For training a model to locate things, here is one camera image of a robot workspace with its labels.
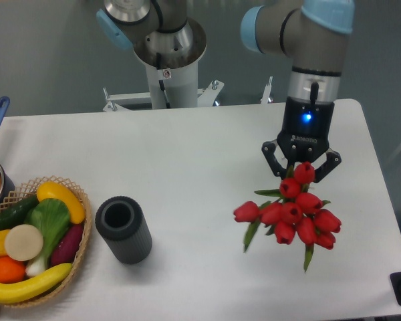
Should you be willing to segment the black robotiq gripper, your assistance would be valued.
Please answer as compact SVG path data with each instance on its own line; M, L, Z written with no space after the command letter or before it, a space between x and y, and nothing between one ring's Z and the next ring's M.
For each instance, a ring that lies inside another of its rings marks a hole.
M335 104L318 104L307 100L288 97L285 102L283 124L277 140L266 141L261 150L272 173L276 177L286 177L284 168L275 152L281 149L287 165L310 163L325 154L325 162L315 169L314 183L319 183L341 162L340 153L330 150L329 130Z

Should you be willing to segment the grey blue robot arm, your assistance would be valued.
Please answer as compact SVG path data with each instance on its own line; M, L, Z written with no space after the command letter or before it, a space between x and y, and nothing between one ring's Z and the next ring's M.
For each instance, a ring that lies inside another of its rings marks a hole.
M341 163L328 133L354 10L353 1L278 1L251 8L242 18L247 49L293 61L281 131L262 146L277 177L289 174L275 157L277 149L290 166L325 156L315 182ZM207 39L188 16L186 1L105 1L96 19L116 47L131 49L144 64L153 108L200 106L198 61Z

